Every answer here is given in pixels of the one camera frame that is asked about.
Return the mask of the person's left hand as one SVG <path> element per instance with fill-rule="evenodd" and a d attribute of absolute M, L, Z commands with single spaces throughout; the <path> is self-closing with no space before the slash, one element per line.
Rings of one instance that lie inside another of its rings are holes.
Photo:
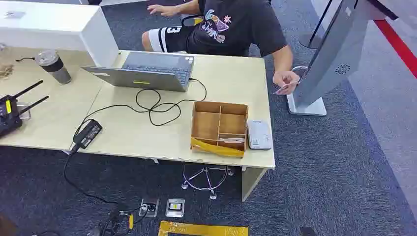
<path fill-rule="evenodd" d="M 299 84 L 300 77 L 293 71 L 275 71 L 273 82 L 279 86 L 276 95 L 289 95 Z"/>

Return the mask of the person's right hand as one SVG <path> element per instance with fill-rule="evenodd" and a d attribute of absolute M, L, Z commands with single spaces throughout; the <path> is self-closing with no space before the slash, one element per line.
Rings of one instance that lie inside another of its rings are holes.
<path fill-rule="evenodd" d="M 162 16 L 171 17 L 179 13 L 177 6 L 165 6 L 165 5 L 149 5 L 147 10 L 150 14 L 160 13 Z"/>

